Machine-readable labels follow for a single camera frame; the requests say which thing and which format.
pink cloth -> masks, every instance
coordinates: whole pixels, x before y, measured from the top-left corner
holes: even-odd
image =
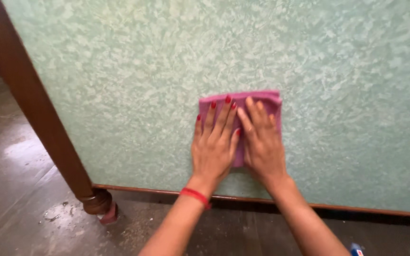
[[[216,122],[216,118],[218,117],[219,112],[222,109],[222,105],[225,102],[225,97],[230,95],[232,97],[232,102],[236,102],[237,107],[243,108],[246,113],[248,113],[245,100],[248,96],[251,96],[254,99],[254,102],[262,101],[265,106],[266,112],[270,115],[275,115],[276,118],[276,125],[278,127],[279,132],[281,133],[281,105],[282,100],[279,98],[279,91],[276,90],[266,90],[266,91],[247,91],[247,92],[239,92],[239,93],[229,93],[229,94],[222,94],[222,95],[215,95],[206,98],[199,99],[199,114],[202,116],[202,120],[205,120],[206,114],[208,112],[208,108],[212,101],[216,101],[216,115],[214,117],[214,121]],[[232,132],[238,128],[242,128],[242,133],[240,135],[240,141],[238,142],[238,147],[236,149],[236,158],[232,164],[232,167],[241,167],[243,166],[243,159],[244,159],[244,147],[243,143],[245,140],[244,130],[242,127],[242,122],[236,116],[234,126],[232,128]]]

green textured wall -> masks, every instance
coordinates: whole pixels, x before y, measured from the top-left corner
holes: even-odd
[[[3,2],[94,183],[179,190],[197,99],[269,88],[309,202],[410,211],[410,0]]]

left hand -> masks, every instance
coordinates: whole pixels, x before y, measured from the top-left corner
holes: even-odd
[[[216,102],[212,102],[202,131],[201,116],[197,116],[194,139],[191,145],[193,173],[186,185],[210,198],[218,184],[229,173],[235,160],[240,130],[232,133],[236,104],[228,96],[213,127]]]

floor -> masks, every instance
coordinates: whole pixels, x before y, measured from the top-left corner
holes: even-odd
[[[0,78],[0,255],[136,255],[174,198],[111,192],[120,218],[103,226],[83,211]],[[301,255],[280,214],[231,205],[203,214],[186,255]],[[324,221],[365,256],[410,256],[410,225]]]

hand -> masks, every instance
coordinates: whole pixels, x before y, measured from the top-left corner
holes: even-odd
[[[197,116],[196,130],[191,145],[193,173],[186,185],[210,197],[218,184],[227,176],[240,137],[237,129],[232,135],[236,104],[228,96],[213,127],[216,102],[212,102],[202,131],[201,116]]]
[[[269,193],[290,177],[286,171],[284,146],[273,115],[267,116],[262,102],[246,98],[251,120],[238,108],[245,131],[245,164]]]

